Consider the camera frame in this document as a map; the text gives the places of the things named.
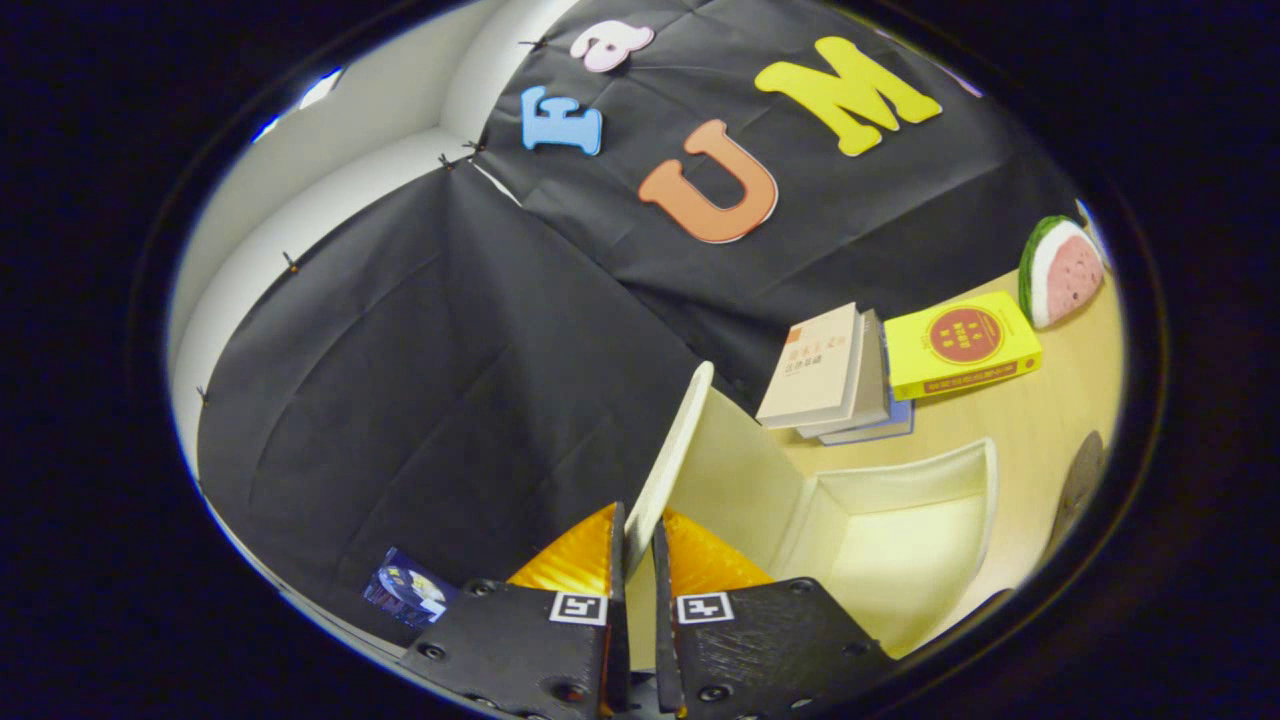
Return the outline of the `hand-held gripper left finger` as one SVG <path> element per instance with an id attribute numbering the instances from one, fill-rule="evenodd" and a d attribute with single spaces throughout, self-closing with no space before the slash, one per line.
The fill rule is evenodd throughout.
<path id="1" fill-rule="evenodd" d="M 608 503 L 508 579 L 475 578 L 401 666 L 433 691 L 520 719 L 608 719 L 628 702 L 625 520 Z"/>

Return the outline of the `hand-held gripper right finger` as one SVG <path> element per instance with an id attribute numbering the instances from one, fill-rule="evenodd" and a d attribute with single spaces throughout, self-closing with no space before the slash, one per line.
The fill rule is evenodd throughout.
<path id="1" fill-rule="evenodd" d="M 776 580 L 680 512 L 652 559 L 655 687 L 678 719 L 814 719 L 895 667 L 817 579 Z"/>

